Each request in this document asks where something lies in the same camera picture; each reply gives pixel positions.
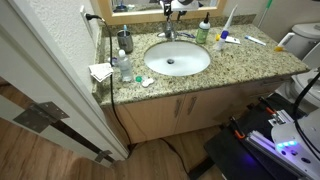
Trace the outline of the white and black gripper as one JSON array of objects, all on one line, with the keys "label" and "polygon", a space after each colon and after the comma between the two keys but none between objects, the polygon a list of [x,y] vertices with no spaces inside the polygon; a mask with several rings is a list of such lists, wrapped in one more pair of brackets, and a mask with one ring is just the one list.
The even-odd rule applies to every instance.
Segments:
[{"label": "white and black gripper", "polygon": [[196,11],[199,9],[197,0],[160,0],[160,5],[165,16],[179,11]]}]

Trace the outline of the robot base with blue lights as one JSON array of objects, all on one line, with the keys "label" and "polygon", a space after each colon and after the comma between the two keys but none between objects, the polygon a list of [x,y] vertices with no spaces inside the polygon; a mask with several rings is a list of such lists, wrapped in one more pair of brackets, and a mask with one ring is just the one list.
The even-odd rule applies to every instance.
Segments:
[{"label": "robot base with blue lights", "polygon": [[273,94],[204,148],[227,180],[320,180],[319,112]]}]

